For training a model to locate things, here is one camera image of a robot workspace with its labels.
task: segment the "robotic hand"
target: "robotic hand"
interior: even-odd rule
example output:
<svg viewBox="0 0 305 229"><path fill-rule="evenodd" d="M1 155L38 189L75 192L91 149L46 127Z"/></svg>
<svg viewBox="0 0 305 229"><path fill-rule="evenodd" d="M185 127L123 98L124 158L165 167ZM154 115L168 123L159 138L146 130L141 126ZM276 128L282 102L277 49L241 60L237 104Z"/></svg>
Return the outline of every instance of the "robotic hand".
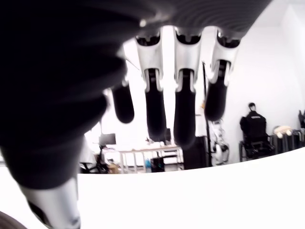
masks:
<svg viewBox="0 0 305 229"><path fill-rule="evenodd" d="M122 44L136 38L146 82L147 125L164 134L162 30L175 27L174 137L195 133L194 83L202 30L216 26L205 116L224 113L241 39L271 0L5 1L1 6L0 146L33 213L48 228L78 229L77 171L83 135L102 117L113 90L119 120L134 111Z"/></svg>

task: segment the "computer monitor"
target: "computer monitor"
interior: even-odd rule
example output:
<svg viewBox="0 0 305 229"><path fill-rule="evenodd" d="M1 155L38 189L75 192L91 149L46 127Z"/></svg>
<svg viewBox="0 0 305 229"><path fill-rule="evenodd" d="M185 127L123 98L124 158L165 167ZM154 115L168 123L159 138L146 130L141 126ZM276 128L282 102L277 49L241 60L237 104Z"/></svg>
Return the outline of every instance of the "computer monitor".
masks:
<svg viewBox="0 0 305 229"><path fill-rule="evenodd" d="M102 134L99 137L99 145L115 145L116 144L116 140L115 140L115 134L107 134L104 135Z"/></svg>

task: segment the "desk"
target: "desk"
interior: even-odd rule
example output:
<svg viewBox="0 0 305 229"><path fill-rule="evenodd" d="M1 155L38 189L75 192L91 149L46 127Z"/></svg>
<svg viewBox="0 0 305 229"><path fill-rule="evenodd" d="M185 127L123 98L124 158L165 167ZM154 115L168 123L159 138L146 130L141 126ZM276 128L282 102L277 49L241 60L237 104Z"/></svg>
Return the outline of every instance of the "desk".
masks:
<svg viewBox="0 0 305 229"><path fill-rule="evenodd" d="M82 229L153 229L156 221L161 229L304 229L304 162L302 148L177 172L78 174ZM7 168L0 167L0 181L0 211L46 229ZM152 204L156 196L161 205Z"/></svg>
<svg viewBox="0 0 305 229"><path fill-rule="evenodd" d="M137 169L137 162L136 162L136 153L141 153L142 154L142 158L143 158L143 168L144 168L144 172L146 172L146 165L145 165L145 156L144 153L145 152L155 152L155 151L159 151L159 152L172 152L175 151L176 155L177 155L177 163L182 163L183 159L182 159L182 150L179 146L156 146L156 145L152 145L152 146L147 146L141 149L130 149L130 150L122 150L122 149L103 149L102 153L105 155L107 153L119 153L120 154L120 166L121 166L121 173L123 174L125 171L125 169L128 171L128 163L127 163L127 158L126 158L126 154L132 154L133 155L133 164L134 164L134 170L135 173L138 172Z"/></svg>

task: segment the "pole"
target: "pole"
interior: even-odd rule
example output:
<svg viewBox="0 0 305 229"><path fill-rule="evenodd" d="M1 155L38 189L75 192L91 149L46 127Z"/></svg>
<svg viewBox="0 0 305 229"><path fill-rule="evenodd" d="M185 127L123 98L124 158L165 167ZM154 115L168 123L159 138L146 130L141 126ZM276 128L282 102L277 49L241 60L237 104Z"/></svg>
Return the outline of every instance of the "pole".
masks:
<svg viewBox="0 0 305 229"><path fill-rule="evenodd" d="M204 100L206 99L206 75L205 75L205 65L204 62L202 62L203 67L203 82L204 82ZM208 138L208 166L212 167L212 152L211 152L211 139L210 139L210 128L209 128L209 122L207 119L205 119L206 123L206 135Z"/></svg>

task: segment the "white ceiling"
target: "white ceiling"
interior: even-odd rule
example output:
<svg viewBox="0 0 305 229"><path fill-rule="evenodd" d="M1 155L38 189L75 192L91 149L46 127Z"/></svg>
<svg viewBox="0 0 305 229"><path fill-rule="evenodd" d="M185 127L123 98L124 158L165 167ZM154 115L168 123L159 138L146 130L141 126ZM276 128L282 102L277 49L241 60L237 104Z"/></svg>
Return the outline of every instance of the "white ceiling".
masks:
<svg viewBox="0 0 305 229"><path fill-rule="evenodd" d="M304 4L305 0L273 0L255 22L255 26L279 26L289 4Z"/></svg>

